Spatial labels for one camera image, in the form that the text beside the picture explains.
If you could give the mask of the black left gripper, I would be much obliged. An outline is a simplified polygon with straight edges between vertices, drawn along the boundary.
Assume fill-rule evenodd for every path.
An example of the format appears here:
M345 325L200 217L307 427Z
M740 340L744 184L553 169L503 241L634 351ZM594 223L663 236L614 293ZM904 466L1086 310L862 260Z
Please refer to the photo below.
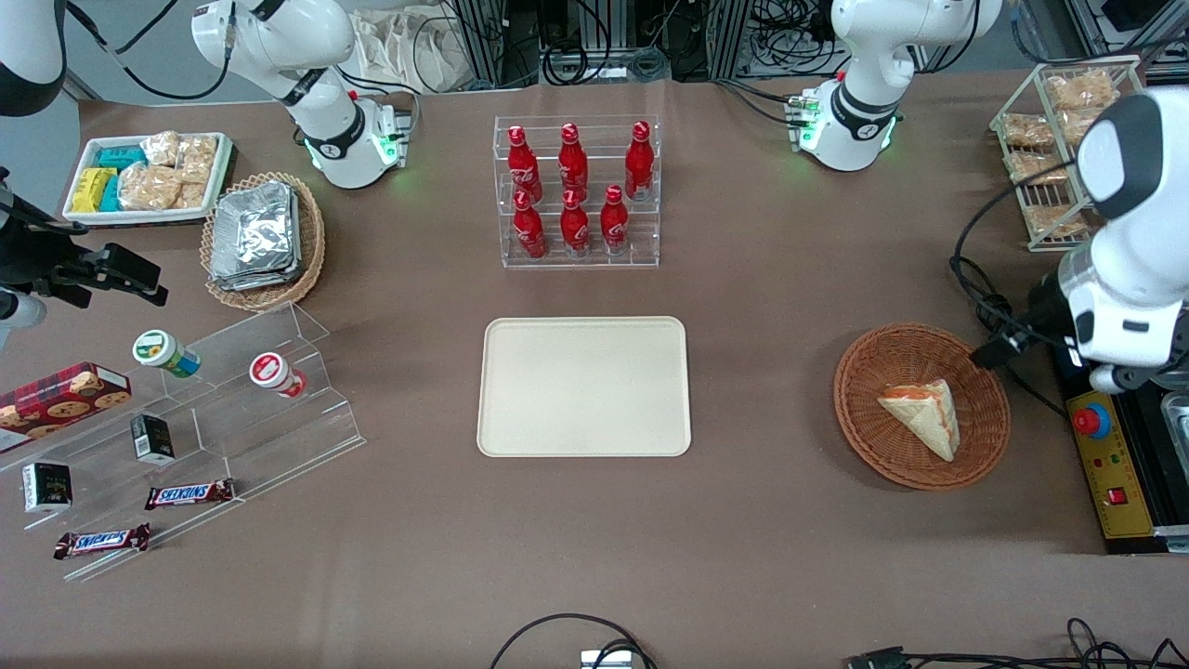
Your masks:
M1070 307L1058 278L1043 278L1028 289L1020 330L1005 327L994 332L973 352L971 361L977 361L977 367L982 370L998 370L1038 343L1071 351L1078 347Z

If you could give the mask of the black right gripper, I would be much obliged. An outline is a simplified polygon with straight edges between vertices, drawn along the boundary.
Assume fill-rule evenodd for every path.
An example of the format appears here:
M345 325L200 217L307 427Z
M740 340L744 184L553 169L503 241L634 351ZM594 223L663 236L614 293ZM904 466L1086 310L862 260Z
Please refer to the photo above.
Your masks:
M51 299L92 299L95 291L132 294L156 308L166 305L161 267L120 244L102 247L103 274L95 276L92 250L73 241L70 232L51 231L5 216L1 231L1 285L18 294Z

